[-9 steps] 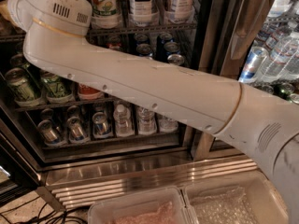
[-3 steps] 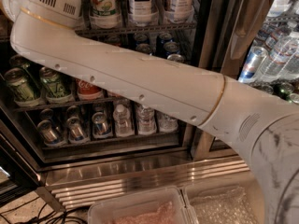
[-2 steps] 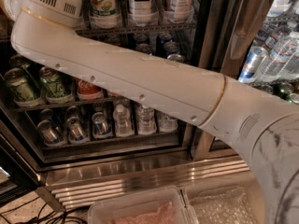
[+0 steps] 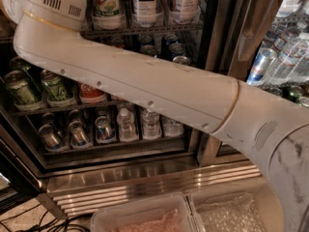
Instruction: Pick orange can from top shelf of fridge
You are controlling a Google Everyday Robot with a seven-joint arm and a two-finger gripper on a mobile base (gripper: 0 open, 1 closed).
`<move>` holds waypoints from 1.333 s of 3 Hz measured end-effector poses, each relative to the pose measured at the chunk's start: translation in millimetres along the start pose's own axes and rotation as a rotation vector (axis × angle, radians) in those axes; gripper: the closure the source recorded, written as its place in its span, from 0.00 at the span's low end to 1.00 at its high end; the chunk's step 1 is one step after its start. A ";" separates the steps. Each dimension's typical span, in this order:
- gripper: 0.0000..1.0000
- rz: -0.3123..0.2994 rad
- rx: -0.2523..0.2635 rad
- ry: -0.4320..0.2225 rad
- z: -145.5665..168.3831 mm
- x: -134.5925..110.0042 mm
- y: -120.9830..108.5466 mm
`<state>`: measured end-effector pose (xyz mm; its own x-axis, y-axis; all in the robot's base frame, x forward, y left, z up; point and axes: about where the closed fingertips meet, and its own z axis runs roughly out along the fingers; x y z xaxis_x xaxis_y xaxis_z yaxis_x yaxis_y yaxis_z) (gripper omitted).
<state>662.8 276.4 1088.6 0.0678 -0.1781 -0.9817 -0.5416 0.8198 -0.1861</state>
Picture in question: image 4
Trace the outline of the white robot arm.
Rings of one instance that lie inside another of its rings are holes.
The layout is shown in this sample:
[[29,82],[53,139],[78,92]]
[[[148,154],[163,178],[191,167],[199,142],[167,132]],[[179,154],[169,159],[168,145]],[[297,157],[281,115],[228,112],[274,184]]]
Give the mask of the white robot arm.
[[249,158],[284,211],[308,232],[309,109],[227,75],[87,41],[86,0],[2,0],[27,62],[206,132]]

